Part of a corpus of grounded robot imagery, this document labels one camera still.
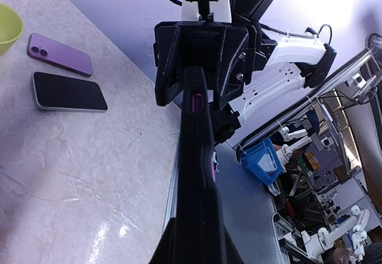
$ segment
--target white robotic arm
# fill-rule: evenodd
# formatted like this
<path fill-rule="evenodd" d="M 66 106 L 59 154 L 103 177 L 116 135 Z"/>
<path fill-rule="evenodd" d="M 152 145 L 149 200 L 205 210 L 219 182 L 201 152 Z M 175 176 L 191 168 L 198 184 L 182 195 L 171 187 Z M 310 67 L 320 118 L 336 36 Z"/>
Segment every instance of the white robotic arm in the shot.
<path fill-rule="evenodd" d="M 263 32 L 275 40 L 277 46 L 265 67 L 252 74 L 252 81 L 244 86 L 243 95 L 230 102 L 232 109 L 240 113 L 243 127 L 266 113 L 272 103 L 281 102 L 286 94 L 306 87 L 306 79 L 295 63 L 317 65 L 326 53 L 324 43 L 316 36 L 310 39 L 269 30 Z"/>
<path fill-rule="evenodd" d="M 298 130 L 292 133 L 289 132 L 288 127 L 282 127 L 279 130 L 279 133 L 284 138 L 286 142 L 290 142 L 291 140 L 301 139 L 295 142 L 293 145 L 283 145 L 280 150 L 277 151 L 277 156 L 280 159 L 282 165 L 285 165 L 289 162 L 290 158 L 293 155 L 293 152 L 301 149 L 303 146 L 312 142 L 312 139 L 308 137 L 308 132 L 306 130 Z"/>
<path fill-rule="evenodd" d="M 362 261 L 365 255 L 362 242 L 366 240 L 365 227 L 368 223 L 370 212 L 361 210 L 358 206 L 352 207 L 352 215 L 334 231 L 328 232 L 326 228 L 320 228 L 317 234 L 308 235 L 306 231 L 301 233 L 309 259 L 320 259 L 320 255 L 333 248 L 337 239 L 352 231 L 354 254 L 357 261 Z"/>

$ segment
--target workbench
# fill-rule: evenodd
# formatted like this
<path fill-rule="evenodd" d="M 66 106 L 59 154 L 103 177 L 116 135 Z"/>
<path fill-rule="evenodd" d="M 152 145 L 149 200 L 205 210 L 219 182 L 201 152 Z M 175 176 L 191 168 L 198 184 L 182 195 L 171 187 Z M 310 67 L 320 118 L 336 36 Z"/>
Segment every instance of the workbench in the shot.
<path fill-rule="evenodd" d="M 0 57 L 0 263 L 147 264 L 161 236 L 180 109 L 158 107 L 154 84 L 70 1 L 0 2 L 24 21 Z M 106 113 L 37 110 L 34 72 L 86 77 L 29 58 L 35 32 L 90 55 L 88 80 L 100 85 Z"/>

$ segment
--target screw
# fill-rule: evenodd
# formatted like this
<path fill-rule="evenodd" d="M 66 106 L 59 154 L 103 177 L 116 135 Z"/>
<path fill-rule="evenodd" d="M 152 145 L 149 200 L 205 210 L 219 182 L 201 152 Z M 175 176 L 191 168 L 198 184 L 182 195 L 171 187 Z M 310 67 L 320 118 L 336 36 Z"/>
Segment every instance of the screw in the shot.
<path fill-rule="evenodd" d="M 242 81 L 243 78 L 244 78 L 244 74 L 243 74 L 243 73 L 237 73 L 237 74 L 236 74 L 236 80 L 238 80 L 238 81 Z"/>

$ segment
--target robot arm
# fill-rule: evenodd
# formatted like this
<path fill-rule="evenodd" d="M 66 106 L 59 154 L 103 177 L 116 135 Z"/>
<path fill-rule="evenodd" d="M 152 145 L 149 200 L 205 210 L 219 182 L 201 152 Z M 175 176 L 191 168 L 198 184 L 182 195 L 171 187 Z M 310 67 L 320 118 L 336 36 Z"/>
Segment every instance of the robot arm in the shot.
<path fill-rule="evenodd" d="M 308 132 L 305 129 L 293 131 L 292 133 L 290 133 L 288 127 L 282 127 L 279 130 L 279 133 L 281 134 L 281 136 L 284 138 L 286 142 L 290 142 L 291 140 L 295 140 L 295 139 L 300 139 L 308 135 Z"/>
<path fill-rule="evenodd" d="M 214 16 L 214 22 L 232 22 L 230 0 L 209 1 L 210 13 Z M 197 2 L 183 0 L 181 4 L 182 21 L 199 21 L 199 8 Z"/>
<path fill-rule="evenodd" d="M 286 94 L 318 86 L 324 81 L 336 56 L 333 48 L 316 35 L 307 33 L 304 38 L 262 31 L 275 44 L 261 46 L 256 59 L 259 67 L 255 68 L 251 83 L 244 86 L 241 98 L 230 102 L 232 109 L 239 112 L 243 127 L 266 113 Z"/>
<path fill-rule="evenodd" d="M 312 142 L 312 139 L 306 136 L 306 137 L 303 137 L 298 142 L 295 142 L 291 146 L 283 145 L 282 148 L 277 151 L 277 156 L 279 157 L 281 164 L 282 165 L 287 164 L 290 158 L 292 157 L 294 151 L 301 149 L 303 146 L 311 142 Z"/>
<path fill-rule="evenodd" d="M 367 233 L 365 227 L 369 221 L 370 212 L 365 209 L 361 210 L 358 206 L 352 207 L 352 216 L 343 222 L 332 232 L 328 232 L 326 228 L 320 228 L 318 233 L 309 236 L 305 231 L 301 234 L 310 259 L 319 259 L 319 256 L 325 251 L 333 248 L 337 239 L 353 231 L 352 240 L 354 246 L 354 254 L 357 261 L 362 261 L 365 255 L 362 242 L 366 240 Z"/>

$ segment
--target black bracket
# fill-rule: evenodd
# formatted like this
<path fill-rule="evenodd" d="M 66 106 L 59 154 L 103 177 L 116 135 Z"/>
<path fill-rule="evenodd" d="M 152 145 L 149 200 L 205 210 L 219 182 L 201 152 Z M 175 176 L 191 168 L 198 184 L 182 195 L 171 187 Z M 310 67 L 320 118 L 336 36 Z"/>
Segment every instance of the black bracket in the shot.
<path fill-rule="evenodd" d="M 234 112 L 229 104 L 223 110 L 214 110 L 210 103 L 210 115 L 215 144 L 224 143 L 241 127 L 238 120 L 239 112 Z"/>
<path fill-rule="evenodd" d="M 214 91 L 214 109 L 243 93 L 255 65 L 256 29 L 251 24 L 162 22 L 155 27 L 158 67 L 156 102 L 165 106 L 183 90 L 183 71 L 200 66 L 207 89 Z"/>
<path fill-rule="evenodd" d="M 317 65 L 311 66 L 296 63 L 298 68 L 301 70 L 301 75 L 305 77 L 304 88 L 316 88 L 329 74 L 337 52 L 329 44 L 325 44 L 324 46 L 326 52 Z"/>

